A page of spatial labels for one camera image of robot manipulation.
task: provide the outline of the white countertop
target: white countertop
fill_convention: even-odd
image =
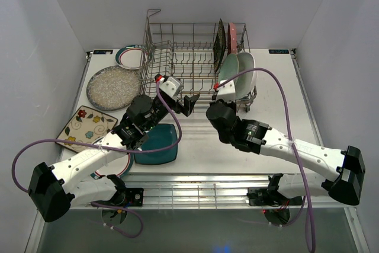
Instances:
[[[283,86],[287,97],[290,122],[293,136],[310,143],[316,143],[306,103],[301,93],[291,55],[271,55],[267,49],[252,49],[256,66],[273,72]],[[114,60],[117,50],[112,55],[92,55],[83,87],[75,110],[81,105],[92,107],[86,96],[86,86],[90,78],[100,69],[116,65]],[[258,74],[256,84],[258,96],[250,112],[239,112],[242,119],[254,119],[286,133],[284,106],[275,81],[263,72]],[[125,110],[107,112],[122,118]],[[272,174],[298,173],[298,166],[281,159],[245,153],[231,145],[219,142],[216,130],[205,117],[205,111],[192,114],[189,118],[178,116],[183,129],[183,138],[178,145],[178,156],[175,161],[163,165],[147,166],[134,163],[130,172],[160,174]],[[162,122],[174,123],[167,116]],[[75,153],[65,149],[61,160]]]

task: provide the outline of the flower pattern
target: flower pattern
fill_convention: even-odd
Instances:
[[[66,139],[66,140],[70,140],[70,141],[72,141],[72,142],[75,142],[75,141],[76,141],[76,138],[75,138],[75,137],[72,137],[72,136],[69,136],[69,138]],[[65,142],[65,145],[72,146],[72,143]]]
[[[99,116],[94,117],[93,121],[94,121],[95,123],[98,123],[98,122],[100,121],[100,117],[99,117]]]
[[[86,137],[87,139],[90,139],[90,138],[93,137],[93,136],[94,136],[94,133],[91,132],[91,131],[88,131],[88,132],[85,134],[85,137]]]
[[[79,110],[78,112],[79,117],[85,118],[85,115],[87,115],[87,112],[85,110]]]

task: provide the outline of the cable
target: cable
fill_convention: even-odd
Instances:
[[[97,149],[101,148],[101,149],[113,150],[113,151],[124,152],[124,153],[155,153],[155,152],[165,151],[165,150],[168,150],[168,149],[173,148],[174,146],[176,146],[181,141],[181,139],[182,139],[182,128],[180,127],[179,121],[178,121],[175,113],[171,110],[171,108],[167,105],[167,103],[165,102],[165,100],[162,98],[162,96],[161,96],[161,94],[159,92],[159,84],[160,84],[160,81],[158,81],[156,83],[156,93],[157,93],[157,96],[158,96],[159,100],[162,102],[163,106],[165,106],[165,108],[168,110],[168,112],[170,113],[170,115],[174,119],[174,121],[176,123],[176,126],[178,127],[179,137],[178,137],[178,140],[176,142],[174,142],[173,144],[171,144],[169,146],[165,146],[164,148],[151,149],[151,150],[128,150],[128,149],[112,148],[110,146],[92,145],[90,143],[84,143],[84,142],[73,142],[71,140],[64,140],[64,139],[42,139],[42,140],[37,140],[35,142],[32,142],[32,143],[28,144],[24,148],[22,148],[16,154],[15,158],[13,159],[13,163],[12,163],[12,179],[13,179],[14,184],[21,191],[26,192],[26,193],[28,192],[28,190],[26,188],[24,188],[17,181],[17,178],[16,178],[16,163],[18,161],[18,158],[21,156],[21,154],[24,153],[25,150],[27,150],[28,148],[30,148],[30,147],[32,147],[34,145],[38,145],[38,144],[44,143],[44,142],[70,143],[70,144],[73,144],[73,145],[87,146],[89,148],[97,148]]]
[[[285,122],[286,122],[286,125],[287,125],[288,138],[289,138],[290,141],[293,141],[291,126],[290,126],[290,115],[288,113],[287,99],[285,97],[282,85],[280,84],[278,78],[271,71],[269,71],[269,70],[267,70],[265,68],[252,68],[252,69],[248,69],[246,71],[242,71],[242,72],[236,74],[235,76],[229,78],[227,81],[224,81],[223,83],[221,83],[219,85],[219,88],[222,87],[222,86],[224,86],[225,84],[229,83],[233,79],[235,79],[235,78],[237,78],[237,77],[239,77],[239,76],[241,76],[241,75],[243,75],[245,73],[253,72],[253,71],[263,71],[263,72],[266,72],[277,83],[278,88],[279,88],[280,93],[281,93],[282,98],[283,98],[284,112],[285,112]],[[302,161],[300,159],[300,155],[298,154],[298,151],[297,151],[295,143],[292,143],[291,147],[292,147],[292,149],[294,151],[294,154],[295,154],[295,157],[296,157],[296,161],[297,161],[297,165],[298,165],[299,170],[300,170],[301,177],[303,178],[304,188],[305,188],[305,191],[306,191],[306,198],[307,198],[307,202],[308,202],[307,217],[306,217],[306,220],[307,220],[306,221],[307,247],[308,247],[308,251],[309,252],[314,253],[315,250],[316,250],[316,229],[315,229],[315,226],[314,226],[314,216],[313,216],[312,202],[311,202],[311,198],[310,198],[310,190],[309,190],[309,186],[308,186],[307,177],[306,177],[306,174],[304,172],[303,163],[302,163]],[[288,226],[288,225],[293,224],[298,219],[298,217],[300,216],[299,213],[298,213],[298,215],[292,221],[290,221],[286,225]],[[308,218],[309,218],[310,230],[311,230],[311,246],[309,244],[309,238],[308,238],[309,237],[309,233],[308,233],[308,224],[309,224],[308,223]]]
[[[121,230],[121,229],[119,229],[119,228],[117,228],[117,227],[115,227],[115,226],[113,226],[113,225],[111,225],[111,224],[109,224],[109,223],[105,223],[105,224],[106,224],[107,226],[109,226],[111,229],[114,229],[114,230],[116,230],[117,232],[120,232],[122,235],[124,235],[125,237],[128,237],[128,238],[136,238],[136,237],[138,237],[138,236],[141,235],[141,233],[142,233],[142,231],[143,231],[143,228],[144,228],[144,223],[143,223],[143,219],[142,219],[142,217],[138,214],[138,212],[135,212],[134,210],[126,209],[126,208],[124,208],[124,207],[106,206],[106,205],[104,205],[104,204],[99,204],[99,203],[96,203],[96,202],[94,202],[94,201],[91,203],[91,205],[92,205],[93,207],[103,207],[103,208],[105,208],[105,209],[122,210],[122,211],[124,211],[124,212],[129,212],[129,213],[135,215],[135,216],[138,218],[138,220],[139,220],[139,222],[140,222],[140,224],[141,224],[141,227],[140,227],[140,230],[139,230],[136,234],[133,234],[133,235],[132,235],[132,234],[129,234],[129,233],[126,233],[125,231],[123,231],[123,230]]]

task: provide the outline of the wire dish rack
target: wire dish rack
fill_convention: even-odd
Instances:
[[[218,23],[152,23],[150,18],[159,13],[160,9],[147,11],[144,31],[144,45],[147,57],[141,58],[140,63],[140,93],[150,97],[156,96],[154,76],[175,76],[184,84],[179,95],[200,94],[195,109],[209,107],[213,86],[217,83],[219,70],[214,70],[213,44],[216,39]],[[250,49],[246,24],[235,23],[237,30],[237,48],[239,51]],[[256,88],[246,97],[237,100],[238,109],[246,112],[256,97]]]

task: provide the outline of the green plate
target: green plate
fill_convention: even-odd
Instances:
[[[231,78],[233,75],[236,75],[238,72],[239,72],[238,57],[236,54],[231,53],[225,58],[223,65],[220,68],[219,83],[221,83],[222,80],[227,80]]]

